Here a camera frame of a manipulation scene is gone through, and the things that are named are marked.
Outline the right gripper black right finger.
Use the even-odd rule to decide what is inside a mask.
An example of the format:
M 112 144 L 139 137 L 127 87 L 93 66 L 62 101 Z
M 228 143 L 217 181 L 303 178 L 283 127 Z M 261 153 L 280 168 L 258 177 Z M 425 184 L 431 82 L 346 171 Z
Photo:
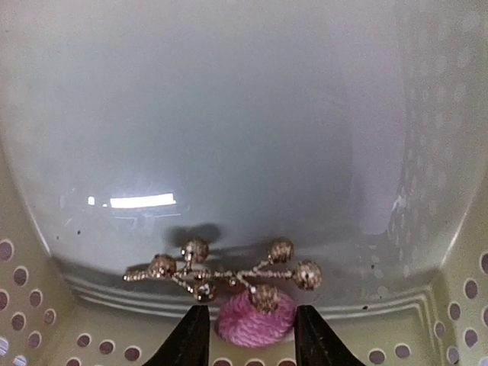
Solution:
M 311 305 L 300 305 L 294 320 L 297 366 L 364 366 Z

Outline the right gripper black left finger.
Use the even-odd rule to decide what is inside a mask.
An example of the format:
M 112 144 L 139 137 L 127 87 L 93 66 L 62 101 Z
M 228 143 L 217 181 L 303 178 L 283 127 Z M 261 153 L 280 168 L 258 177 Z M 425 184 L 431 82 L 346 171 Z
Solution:
M 209 309 L 194 305 L 143 366 L 208 366 L 209 351 Z

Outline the pink yarn hat ornament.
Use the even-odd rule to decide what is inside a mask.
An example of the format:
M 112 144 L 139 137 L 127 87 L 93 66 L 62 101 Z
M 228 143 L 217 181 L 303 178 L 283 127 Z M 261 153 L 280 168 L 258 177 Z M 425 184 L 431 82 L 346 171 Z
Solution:
M 260 313 L 246 292 L 233 295 L 220 308 L 215 322 L 217 335 L 225 342 L 246 348 L 264 348 L 293 338 L 296 303 L 279 292 L 278 308 Z

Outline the beige plastic basket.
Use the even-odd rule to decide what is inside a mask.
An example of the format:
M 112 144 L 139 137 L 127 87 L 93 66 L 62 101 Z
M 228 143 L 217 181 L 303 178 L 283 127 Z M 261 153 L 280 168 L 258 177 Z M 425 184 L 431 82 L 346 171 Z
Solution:
M 487 363 L 485 1 L 3 1 L 1 363 L 142 365 L 196 300 L 156 254 L 276 239 L 364 365 Z M 296 365 L 215 331 L 209 365 Z

